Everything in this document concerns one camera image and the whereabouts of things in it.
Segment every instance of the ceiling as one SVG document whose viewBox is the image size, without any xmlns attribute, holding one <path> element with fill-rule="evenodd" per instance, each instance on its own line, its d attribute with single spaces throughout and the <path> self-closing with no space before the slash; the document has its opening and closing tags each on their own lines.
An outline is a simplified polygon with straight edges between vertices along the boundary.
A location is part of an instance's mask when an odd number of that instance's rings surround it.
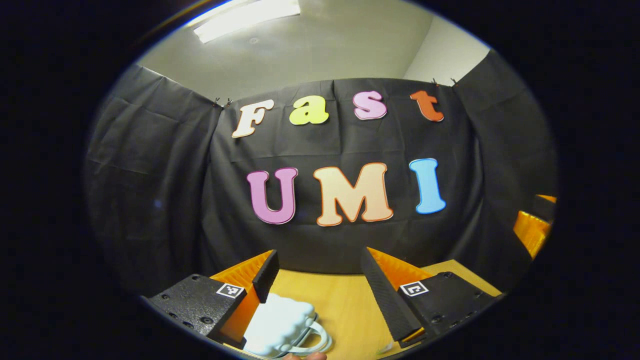
<svg viewBox="0 0 640 360">
<path fill-rule="evenodd" d="M 402 0 L 300 0 L 301 14 L 203 44 L 181 28 L 138 63 L 210 99 L 340 78 L 402 78 L 433 15 Z"/>
</svg>

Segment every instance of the black cloth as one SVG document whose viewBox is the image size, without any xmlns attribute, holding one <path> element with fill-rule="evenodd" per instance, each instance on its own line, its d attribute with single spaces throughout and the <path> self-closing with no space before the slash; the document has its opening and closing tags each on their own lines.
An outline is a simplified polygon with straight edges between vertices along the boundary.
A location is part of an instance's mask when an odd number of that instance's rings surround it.
<svg viewBox="0 0 640 360">
<path fill-rule="evenodd" d="M 359 120 L 353 96 L 383 96 L 382 119 Z M 425 90 L 445 118 L 432 122 L 410 95 Z M 293 102 L 326 99 L 322 124 L 289 122 Z M 255 132 L 232 138 L 240 107 L 272 99 Z M 434 158 L 446 207 L 422 215 L 408 165 Z M 340 168 L 351 184 L 367 163 L 387 165 L 394 216 L 321 227 L 321 187 L 313 173 Z M 502 291 L 531 257 L 512 231 L 537 193 L 556 195 L 552 140 L 526 86 L 493 51 L 458 86 L 400 79 L 306 83 L 233 102 L 212 101 L 142 67 L 114 87 L 97 116 L 86 183 L 97 238 L 123 284 L 151 296 L 195 272 L 213 274 L 268 249 L 284 269 L 360 273 L 370 246 L 417 266 L 455 259 Z M 250 172 L 269 172 L 268 204 L 281 205 L 274 172 L 295 167 L 296 213 L 282 225 L 252 209 Z"/>
</svg>

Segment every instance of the blue letter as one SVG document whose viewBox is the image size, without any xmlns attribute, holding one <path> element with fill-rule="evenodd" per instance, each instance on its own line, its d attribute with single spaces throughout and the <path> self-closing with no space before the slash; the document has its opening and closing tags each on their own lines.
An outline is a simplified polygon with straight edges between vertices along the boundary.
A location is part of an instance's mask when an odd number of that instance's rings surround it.
<svg viewBox="0 0 640 360">
<path fill-rule="evenodd" d="M 436 159 L 418 159 L 409 163 L 409 168 L 418 177 L 420 204 L 415 207 L 415 210 L 420 214 L 436 213 L 447 205 L 440 197 L 436 167 L 438 167 Z"/>
</svg>

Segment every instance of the wooden table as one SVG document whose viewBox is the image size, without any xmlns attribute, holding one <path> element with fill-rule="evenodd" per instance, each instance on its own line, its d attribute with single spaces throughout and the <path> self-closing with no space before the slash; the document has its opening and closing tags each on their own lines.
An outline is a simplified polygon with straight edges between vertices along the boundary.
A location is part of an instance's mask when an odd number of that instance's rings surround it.
<svg viewBox="0 0 640 360">
<path fill-rule="evenodd" d="M 500 295 L 498 289 L 455 260 L 425 266 L 422 269 L 433 275 L 451 271 L 491 296 Z M 393 342 L 364 275 L 312 274 L 280 270 L 271 287 L 271 293 L 308 302 L 316 308 L 318 322 L 333 338 L 333 346 L 326 352 L 328 360 L 381 359 L 418 345 L 400 349 L 398 343 Z M 311 335 L 302 346 L 312 346 L 318 339 L 315 334 Z M 391 342 L 393 347 L 390 350 L 378 354 L 379 350 Z"/>
</svg>

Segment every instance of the yellow letter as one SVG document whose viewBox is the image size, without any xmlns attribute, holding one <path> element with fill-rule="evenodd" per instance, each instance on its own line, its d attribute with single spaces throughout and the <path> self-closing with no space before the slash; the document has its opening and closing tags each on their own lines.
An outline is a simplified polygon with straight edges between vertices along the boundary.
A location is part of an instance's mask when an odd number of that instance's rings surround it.
<svg viewBox="0 0 640 360">
<path fill-rule="evenodd" d="M 293 107 L 296 108 L 289 115 L 289 121 L 294 125 L 304 125 L 307 122 L 311 124 L 320 124 L 329 118 L 329 113 L 324 111 L 326 101 L 324 97 L 318 95 L 305 96 L 296 100 Z"/>
<path fill-rule="evenodd" d="M 383 163 L 368 163 L 360 170 L 356 186 L 351 186 L 342 171 L 337 167 L 323 167 L 314 172 L 314 178 L 320 181 L 322 191 L 322 216 L 316 222 L 320 226 L 335 226 L 342 222 L 336 203 L 350 222 L 358 218 L 362 202 L 366 203 L 362 220 L 382 221 L 394 216 L 387 203 L 385 172 Z"/>
<path fill-rule="evenodd" d="M 255 129 L 252 126 L 252 122 L 255 121 L 255 124 L 259 125 L 264 118 L 264 109 L 271 110 L 273 105 L 273 100 L 265 100 L 255 104 L 244 105 L 240 108 L 240 121 L 238 121 L 238 127 L 231 134 L 231 137 L 241 138 L 253 134 Z"/>
</svg>

